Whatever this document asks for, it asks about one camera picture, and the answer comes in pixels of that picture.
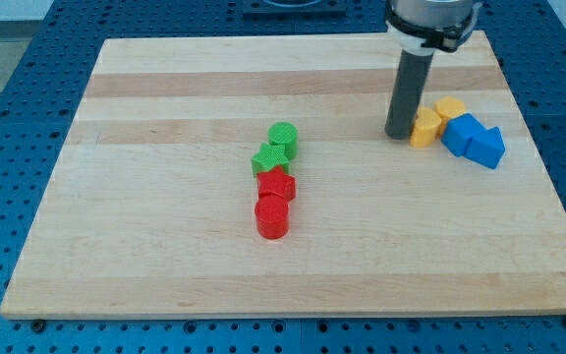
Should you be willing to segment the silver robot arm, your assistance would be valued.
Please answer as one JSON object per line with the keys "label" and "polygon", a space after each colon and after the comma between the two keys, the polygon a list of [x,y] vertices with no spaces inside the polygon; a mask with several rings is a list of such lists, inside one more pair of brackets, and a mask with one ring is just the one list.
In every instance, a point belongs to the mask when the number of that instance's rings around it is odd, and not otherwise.
{"label": "silver robot arm", "polygon": [[386,0],[385,23],[410,54],[453,53],[469,40],[481,7],[474,0]]}

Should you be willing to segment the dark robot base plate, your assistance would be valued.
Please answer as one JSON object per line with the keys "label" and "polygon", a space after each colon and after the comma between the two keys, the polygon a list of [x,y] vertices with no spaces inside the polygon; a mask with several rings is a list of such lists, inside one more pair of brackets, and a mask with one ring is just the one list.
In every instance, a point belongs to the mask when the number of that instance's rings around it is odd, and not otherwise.
{"label": "dark robot base plate", "polygon": [[343,15],[347,0],[243,0],[244,17]]}

